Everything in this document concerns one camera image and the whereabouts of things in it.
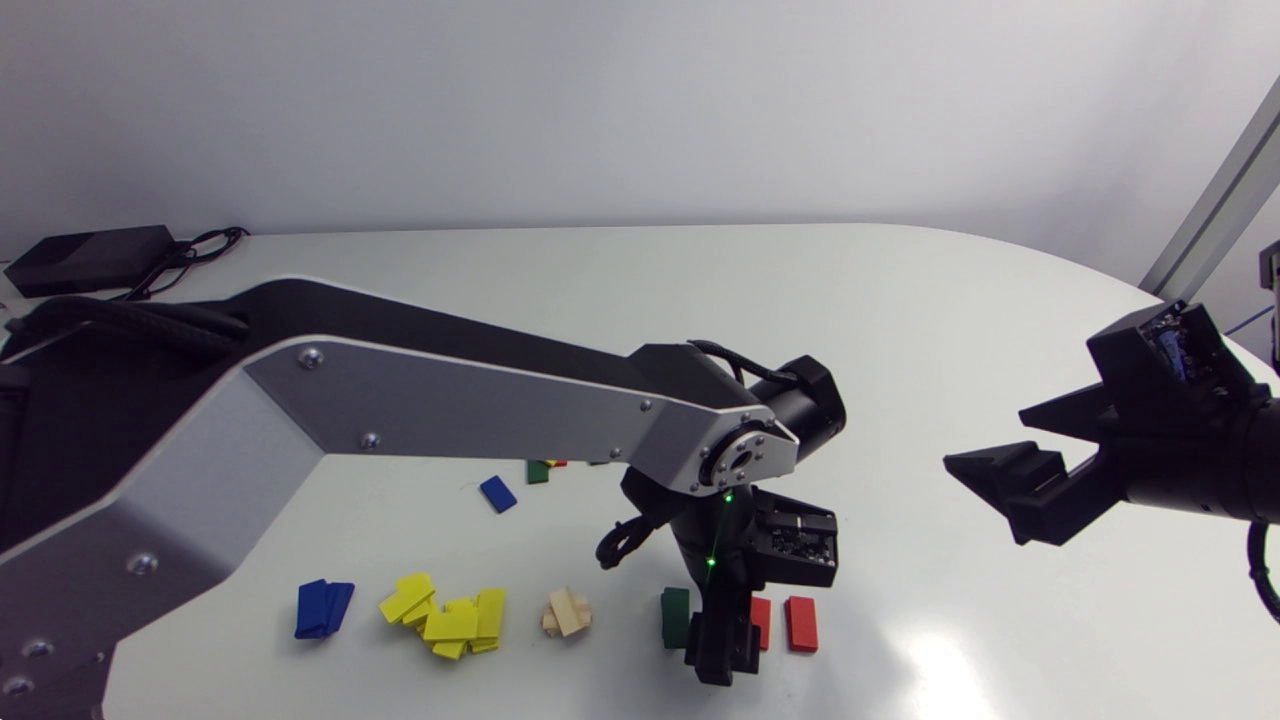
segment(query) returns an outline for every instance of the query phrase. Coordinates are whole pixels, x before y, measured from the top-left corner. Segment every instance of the blue cable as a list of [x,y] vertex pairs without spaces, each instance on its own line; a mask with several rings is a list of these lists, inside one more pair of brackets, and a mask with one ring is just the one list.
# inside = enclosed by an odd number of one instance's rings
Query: blue cable
[[1270,306],[1267,306],[1267,307],[1263,307],[1262,310],[1258,310],[1257,313],[1254,313],[1253,315],[1251,315],[1248,320],[1244,320],[1244,322],[1243,322],[1243,323],[1240,323],[1239,325],[1235,325],[1234,328],[1231,328],[1231,329],[1226,331],[1226,332],[1225,332],[1225,333],[1222,333],[1222,334],[1225,334],[1225,336],[1229,336],[1229,334],[1234,333],[1235,331],[1240,331],[1240,329],[1244,329],[1244,327],[1245,327],[1245,325],[1248,325],[1248,324],[1249,324],[1249,323],[1252,323],[1253,320],[1257,320],[1257,319],[1258,319],[1258,318],[1261,318],[1262,315],[1266,315],[1266,314],[1267,314],[1267,313],[1270,313],[1270,311],[1271,311],[1271,307],[1270,307]]

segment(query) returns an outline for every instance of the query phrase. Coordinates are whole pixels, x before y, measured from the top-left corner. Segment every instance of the black box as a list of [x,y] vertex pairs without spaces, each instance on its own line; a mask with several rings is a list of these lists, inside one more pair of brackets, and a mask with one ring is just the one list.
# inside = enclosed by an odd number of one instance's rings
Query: black box
[[173,249],[164,225],[46,237],[4,274],[23,297],[134,287]]

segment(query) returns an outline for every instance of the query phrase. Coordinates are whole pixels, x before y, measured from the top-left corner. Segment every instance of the screw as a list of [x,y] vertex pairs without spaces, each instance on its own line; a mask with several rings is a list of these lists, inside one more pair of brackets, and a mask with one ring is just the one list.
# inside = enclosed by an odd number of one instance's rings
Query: screw
[[49,641],[31,641],[27,647],[22,648],[22,653],[27,657],[44,657],[46,655],[52,655],[54,643]]
[[33,689],[36,689],[36,683],[32,683],[31,678],[23,678],[22,675],[9,678],[4,684],[4,694],[6,696],[29,693]]
[[159,566],[159,557],[151,555],[150,552],[140,552],[131,557],[129,562],[124,568],[134,575],[150,575],[151,573],[155,573]]
[[324,352],[320,352],[319,347],[307,347],[298,352],[298,365],[307,370],[315,370],[321,363],[324,363]]

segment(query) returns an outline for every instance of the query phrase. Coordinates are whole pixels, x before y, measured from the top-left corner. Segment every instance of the red wooden block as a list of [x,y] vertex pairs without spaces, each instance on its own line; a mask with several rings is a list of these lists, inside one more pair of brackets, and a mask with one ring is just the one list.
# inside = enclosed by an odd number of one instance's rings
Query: red wooden block
[[773,603],[763,597],[751,596],[751,624],[760,628],[760,650],[769,650],[769,615]]
[[791,596],[782,603],[787,614],[787,637],[796,652],[818,652],[818,614],[812,597]]

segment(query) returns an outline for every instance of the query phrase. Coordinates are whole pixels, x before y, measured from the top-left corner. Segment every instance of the blue wooden block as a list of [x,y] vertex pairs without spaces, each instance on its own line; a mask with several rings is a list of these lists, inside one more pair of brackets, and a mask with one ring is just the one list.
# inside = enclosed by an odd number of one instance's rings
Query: blue wooden block
[[325,626],[329,623],[329,598],[326,596],[323,579],[298,585],[298,626],[293,632],[293,637],[298,639],[324,637]]
[[352,583],[329,583],[325,587],[329,614],[325,619],[324,634],[332,635],[342,628],[342,619],[347,615],[347,606],[351,605],[351,594],[356,592]]
[[506,512],[511,510],[511,506],[516,505],[516,496],[511,495],[507,484],[498,475],[480,483],[480,492],[484,493],[485,498],[489,500],[489,505],[493,505],[493,509],[498,512]]

